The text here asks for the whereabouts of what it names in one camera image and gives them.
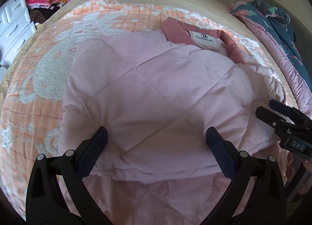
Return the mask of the beige bed cover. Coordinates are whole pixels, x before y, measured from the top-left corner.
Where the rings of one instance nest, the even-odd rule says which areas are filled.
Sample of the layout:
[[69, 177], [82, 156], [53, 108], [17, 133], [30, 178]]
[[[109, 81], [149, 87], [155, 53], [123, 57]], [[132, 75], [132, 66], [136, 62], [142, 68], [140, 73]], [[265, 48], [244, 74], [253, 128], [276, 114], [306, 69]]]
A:
[[[21, 60], [25, 54], [30, 50], [33, 44], [36, 42], [38, 37], [43, 34], [50, 26], [54, 25], [58, 20], [60, 20], [64, 15], [71, 12], [75, 7], [82, 5], [89, 0], [72, 0], [70, 3], [58, 10], [52, 17], [50, 17], [45, 23], [43, 23], [39, 29], [31, 36], [31, 38], [26, 42], [21, 51], [17, 54], [13, 61], [13, 64], [8, 68], [8, 72], [5, 74], [3, 81], [1, 82], [1, 104], [3, 104], [8, 88], [14, 76], [14, 73], [19, 66]], [[283, 73], [274, 61], [272, 55], [263, 45], [263, 43], [247, 28], [245, 23], [240, 19], [230, 14], [230, 9], [217, 1], [214, 0], [116, 0], [119, 3], [131, 3], [131, 4], [153, 4], [153, 5], [163, 5], [171, 6], [177, 8], [183, 8], [190, 10], [191, 12], [196, 12], [202, 16], [205, 16], [213, 21], [218, 22], [221, 25], [226, 26], [228, 29], [248, 37], [260, 45], [265, 58], [271, 67], [275, 69], [276, 73], [280, 77], [281, 84], [286, 92], [286, 102], [287, 105], [291, 107], [298, 107], [297, 101], [291, 91], [290, 86], [287, 83]]]

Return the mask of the orange white plaid blanket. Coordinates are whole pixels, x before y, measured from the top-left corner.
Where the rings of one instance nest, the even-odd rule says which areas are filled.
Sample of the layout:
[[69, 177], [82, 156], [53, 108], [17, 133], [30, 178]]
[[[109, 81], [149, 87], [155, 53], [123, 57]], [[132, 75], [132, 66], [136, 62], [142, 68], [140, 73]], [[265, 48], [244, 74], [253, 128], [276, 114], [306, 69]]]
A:
[[1, 84], [1, 189], [18, 215], [25, 216], [27, 183], [39, 153], [55, 155], [62, 99], [76, 45], [91, 36], [156, 30], [167, 17], [206, 29], [221, 29], [260, 65], [272, 68], [297, 102], [269, 51], [229, 8], [214, 0], [74, 0], [28, 41]]

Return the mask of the white drawer chest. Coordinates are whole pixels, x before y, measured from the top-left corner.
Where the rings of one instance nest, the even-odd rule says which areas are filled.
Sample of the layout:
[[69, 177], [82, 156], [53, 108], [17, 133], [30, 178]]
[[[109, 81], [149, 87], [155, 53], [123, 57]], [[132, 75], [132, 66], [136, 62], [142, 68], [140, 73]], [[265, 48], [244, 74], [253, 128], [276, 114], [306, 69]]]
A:
[[8, 68], [36, 32], [25, 0], [8, 0], [1, 6], [1, 66]]

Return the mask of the dark clothes pile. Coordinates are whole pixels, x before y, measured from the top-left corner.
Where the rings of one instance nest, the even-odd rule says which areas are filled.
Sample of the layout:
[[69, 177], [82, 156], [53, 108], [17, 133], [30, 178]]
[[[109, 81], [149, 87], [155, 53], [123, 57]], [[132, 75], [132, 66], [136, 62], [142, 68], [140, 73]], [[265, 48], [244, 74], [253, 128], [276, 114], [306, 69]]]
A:
[[62, 7], [53, 6], [50, 9], [45, 9], [45, 8], [30, 9], [28, 7], [27, 8], [28, 8], [28, 12], [30, 14], [31, 21], [33, 21], [35, 24], [36, 23], [43, 24], [46, 20], [48, 20], [52, 15], [54, 15]]

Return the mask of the pink quilted jacket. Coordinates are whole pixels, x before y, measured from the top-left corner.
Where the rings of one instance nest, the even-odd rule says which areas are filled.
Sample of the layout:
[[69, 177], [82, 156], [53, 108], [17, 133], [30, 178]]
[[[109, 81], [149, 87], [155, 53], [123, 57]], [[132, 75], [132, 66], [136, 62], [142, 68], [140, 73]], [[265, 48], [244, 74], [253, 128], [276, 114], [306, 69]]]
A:
[[276, 140], [255, 116], [285, 97], [270, 68], [167, 33], [82, 41], [68, 74], [59, 153], [108, 130], [85, 184], [114, 224], [201, 223], [229, 185], [206, 145], [209, 127], [249, 154]]

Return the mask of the blue floral pink quilt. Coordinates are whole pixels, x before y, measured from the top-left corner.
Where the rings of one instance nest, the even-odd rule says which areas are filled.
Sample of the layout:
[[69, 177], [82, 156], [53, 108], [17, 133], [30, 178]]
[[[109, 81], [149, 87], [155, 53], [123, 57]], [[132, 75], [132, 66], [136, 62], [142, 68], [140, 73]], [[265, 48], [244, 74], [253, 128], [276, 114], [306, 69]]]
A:
[[238, 1], [229, 9], [265, 46], [291, 88], [299, 110], [311, 117], [311, 77], [295, 46], [290, 16], [263, 0]]

